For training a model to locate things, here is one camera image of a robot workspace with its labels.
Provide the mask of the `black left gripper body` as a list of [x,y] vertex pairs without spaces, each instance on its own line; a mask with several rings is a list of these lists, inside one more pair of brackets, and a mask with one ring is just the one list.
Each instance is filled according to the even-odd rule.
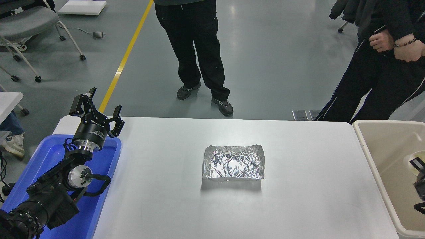
[[96,144],[97,147],[103,147],[108,131],[108,126],[97,124],[92,120],[82,119],[72,142],[75,145],[79,145],[83,141],[90,141]]

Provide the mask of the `person's hand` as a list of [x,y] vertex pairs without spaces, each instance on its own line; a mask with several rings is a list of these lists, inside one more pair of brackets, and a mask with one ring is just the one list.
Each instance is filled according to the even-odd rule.
[[412,62],[419,60],[422,56],[424,56],[425,44],[420,40],[408,44],[406,46],[395,47],[394,55],[398,60]]
[[394,49],[394,39],[387,29],[373,34],[368,40],[369,45],[377,52],[386,52]]

